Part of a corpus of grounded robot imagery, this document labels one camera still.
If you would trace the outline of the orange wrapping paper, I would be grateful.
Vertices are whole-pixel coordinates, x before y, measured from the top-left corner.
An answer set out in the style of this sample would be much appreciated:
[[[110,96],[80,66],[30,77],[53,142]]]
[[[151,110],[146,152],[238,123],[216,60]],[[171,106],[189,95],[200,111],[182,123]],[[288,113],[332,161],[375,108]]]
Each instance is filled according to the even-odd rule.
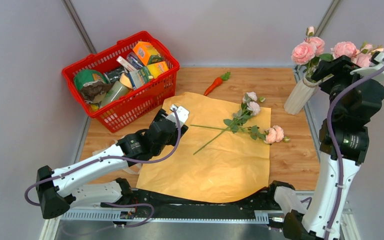
[[[136,187],[188,200],[229,203],[269,185],[270,147],[245,133],[226,131],[225,119],[239,103],[185,92],[167,98],[189,111],[187,132],[177,149],[166,147],[151,164],[144,164]]]

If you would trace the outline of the pale pink rose stem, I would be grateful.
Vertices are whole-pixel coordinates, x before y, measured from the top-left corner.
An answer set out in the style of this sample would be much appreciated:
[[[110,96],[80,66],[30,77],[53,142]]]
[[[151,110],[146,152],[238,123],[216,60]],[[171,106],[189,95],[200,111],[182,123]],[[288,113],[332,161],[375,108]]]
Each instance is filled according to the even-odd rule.
[[[245,124],[256,117],[261,112],[260,104],[266,100],[263,96],[257,96],[255,92],[246,92],[242,97],[242,103],[240,104],[240,110],[232,114],[232,119],[224,119],[223,123],[226,125],[225,128],[220,128],[220,133],[205,143],[197,151],[193,153],[196,155],[198,152],[203,150],[206,146],[216,140],[225,132],[245,133],[248,134],[253,140],[265,140],[268,134],[267,130],[261,131],[257,125],[245,126]],[[203,126],[203,125],[192,125],[193,127],[207,128],[219,130],[217,127]]]

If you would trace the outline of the cream ribbon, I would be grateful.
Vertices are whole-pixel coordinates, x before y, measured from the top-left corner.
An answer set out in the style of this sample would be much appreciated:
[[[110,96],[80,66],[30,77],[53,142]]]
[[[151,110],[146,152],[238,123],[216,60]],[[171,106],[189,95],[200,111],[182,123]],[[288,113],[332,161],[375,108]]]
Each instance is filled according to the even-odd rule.
[[[125,154],[122,151],[120,146],[115,144],[110,145],[106,149],[99,149],[92,152],[93,159],[99,159],[97,163],[94,163],[93,166],[105,166],[105,173],[111,173],[116,170],[123,170],[131,175],[139,175],[142,169],[141,163],[130,162],[116,157],[124,157]]]

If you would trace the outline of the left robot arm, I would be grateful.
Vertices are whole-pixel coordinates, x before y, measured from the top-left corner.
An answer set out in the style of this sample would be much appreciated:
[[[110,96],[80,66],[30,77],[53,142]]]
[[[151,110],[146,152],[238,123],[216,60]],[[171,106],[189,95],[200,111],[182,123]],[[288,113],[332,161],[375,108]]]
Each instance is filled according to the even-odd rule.
[[[172,105],[168,114],[160,109],[150,126],[127,134],[102,152],[75,164],[37,170],[36,183],[24,193],[26,201],[39,206],[45,220],[65,214],[79,206],[99,204],[130,208],[133,191],[126,179],[91,184],[111,172],[129,169],[134,164],[154,164],[168,159],[189,129],[185,124],[190,112]]]

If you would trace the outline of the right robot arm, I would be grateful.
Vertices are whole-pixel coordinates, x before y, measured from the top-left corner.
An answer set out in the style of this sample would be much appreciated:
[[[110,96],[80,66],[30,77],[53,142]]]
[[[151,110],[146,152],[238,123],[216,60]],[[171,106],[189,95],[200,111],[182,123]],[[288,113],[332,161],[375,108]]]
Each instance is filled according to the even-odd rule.
[[[284,213],[283,235],[289,240],[338,240],[352,181],[369,147],[367,124],[384,100],[384,52],[360,67],[345,55],[321,61],[312,75],[329,95],[329,109],[319,131],[320,172],[312,201],[305,208],[292,186],[276,183],[266,205]]]

